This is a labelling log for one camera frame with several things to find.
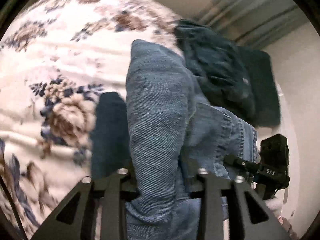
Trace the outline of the blue denim pants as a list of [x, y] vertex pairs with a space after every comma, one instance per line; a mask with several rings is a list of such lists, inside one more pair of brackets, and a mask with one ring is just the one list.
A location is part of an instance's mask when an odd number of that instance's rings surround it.
[[202, 94], [183, 59], [160, 44], [135, 40], [126, 78], [130, 153], [139, 197], [126, 204], [129, 239], [195, 239], [201, 201], [184, 180], [196, 169], [233, 179], [232, 154], [256, 161], [257, 132]]

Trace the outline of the dark green folded cloth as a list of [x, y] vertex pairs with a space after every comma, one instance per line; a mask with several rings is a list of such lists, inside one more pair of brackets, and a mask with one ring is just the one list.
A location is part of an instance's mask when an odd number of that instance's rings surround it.
[[174, 29], [185, 66], [212, 106], [254, 127], [280, 124], [280, 104], [268, 53], [238, 46], [212, 29], [179, 20]]

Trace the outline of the dark folded garment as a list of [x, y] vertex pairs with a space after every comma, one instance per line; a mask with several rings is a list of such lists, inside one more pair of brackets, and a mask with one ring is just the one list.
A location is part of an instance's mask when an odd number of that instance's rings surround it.
[[100, 96], [95, 109], [92, 141], [91, 177], [105, 178], [129, 165], [129, 131], [126, 103], [116, 92]]

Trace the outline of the grey striped curtain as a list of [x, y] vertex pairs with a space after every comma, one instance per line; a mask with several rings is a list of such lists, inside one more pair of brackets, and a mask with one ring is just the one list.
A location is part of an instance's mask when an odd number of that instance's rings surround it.
[[309, 21], [293, 0], [211, 0], [195, 20], [240, 46], [255, 49]]

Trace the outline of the floral patterned bedspread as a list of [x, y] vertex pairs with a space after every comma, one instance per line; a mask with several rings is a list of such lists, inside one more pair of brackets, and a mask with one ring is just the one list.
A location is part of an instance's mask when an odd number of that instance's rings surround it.
[[101, 94], [126, 97], [136, 39], [178, 52], [179, 15], [154, 0], [30, 0], [1, 39], [1, 209], [31, 238], [90, 174]]

